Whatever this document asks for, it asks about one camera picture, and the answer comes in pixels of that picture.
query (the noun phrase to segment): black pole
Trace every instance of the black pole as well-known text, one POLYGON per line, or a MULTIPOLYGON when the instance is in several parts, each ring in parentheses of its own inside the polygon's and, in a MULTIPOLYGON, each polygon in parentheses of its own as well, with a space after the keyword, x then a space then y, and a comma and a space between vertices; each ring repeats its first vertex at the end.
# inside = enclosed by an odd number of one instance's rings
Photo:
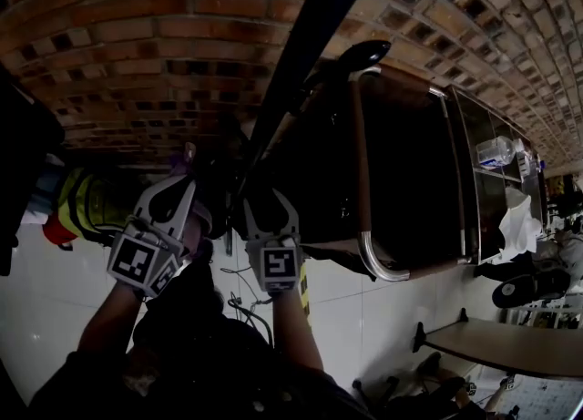
POLYGON ((355 0, 305 0, 261 104, 255 129, 245 151, 243 170, 236 179, 230 213, 245 182, 269 146, 273 134, 296 99, 304 80, 348 14, 355 0))

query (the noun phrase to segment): metal bracket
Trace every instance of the metal bracket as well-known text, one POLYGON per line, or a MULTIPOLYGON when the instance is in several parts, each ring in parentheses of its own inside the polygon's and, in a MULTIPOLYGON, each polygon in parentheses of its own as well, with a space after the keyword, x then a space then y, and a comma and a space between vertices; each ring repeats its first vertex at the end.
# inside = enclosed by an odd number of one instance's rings
POLYGON ((465 308, 462 308, 462 311, 459 313, 459 323, 467 323, 469 322, 469 318, 467 317, 467 313, 465 312, 465 308))
POLYGON ((225 235, 222 236, 223 243, 225 244, 225 254, 227 256, 233 256, 233 229, 227 228, 225 235))
POLYGON ((413 342, 413 353, 419 352, 421 346, 425 344, 425 339, 427 339, 427 335, 423 329, 423 323, 419 322, 417 324, 417 332, 415 333, 415 338, 413 342))

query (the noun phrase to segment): chrome handle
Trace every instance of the chrome handle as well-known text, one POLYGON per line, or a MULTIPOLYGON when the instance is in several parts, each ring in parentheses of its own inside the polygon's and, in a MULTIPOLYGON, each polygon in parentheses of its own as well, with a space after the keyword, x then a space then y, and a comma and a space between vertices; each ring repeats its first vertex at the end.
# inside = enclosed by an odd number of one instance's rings
POLYGON ((358 232, 358 252, 361 255, 364 266, 373 275, 383 281, 399 282, 407 281, 411 273, 408 270, 393 271, 384 266, 373 249, 373 237, 369 230, 358 232))

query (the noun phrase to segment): red object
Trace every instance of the red object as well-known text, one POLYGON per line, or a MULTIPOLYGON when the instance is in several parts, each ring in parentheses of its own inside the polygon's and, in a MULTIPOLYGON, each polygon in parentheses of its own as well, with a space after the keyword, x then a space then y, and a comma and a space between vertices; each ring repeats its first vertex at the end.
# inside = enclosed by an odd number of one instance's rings
POLYGON ((56 213, 48 217, 48 221, 43 225, 43 232, 45 237, 55 245, 63 245, 77 238, 73 232, 63 227, 56 213))

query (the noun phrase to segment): white plastic bag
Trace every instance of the white plastic bag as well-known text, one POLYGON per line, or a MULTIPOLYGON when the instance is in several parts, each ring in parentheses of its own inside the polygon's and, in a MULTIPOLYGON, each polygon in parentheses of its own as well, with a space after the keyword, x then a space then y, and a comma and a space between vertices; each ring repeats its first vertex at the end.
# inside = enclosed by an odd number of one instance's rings
POLYGON ((506 245, 501 256, 493 263, 504 263, 525 251, 537 251, 537 235, 542 232, 542 224, 530 214, 529 195, 520 190, 506 187, 508 211, 500 221, 499 229, 504 235, 506 245))

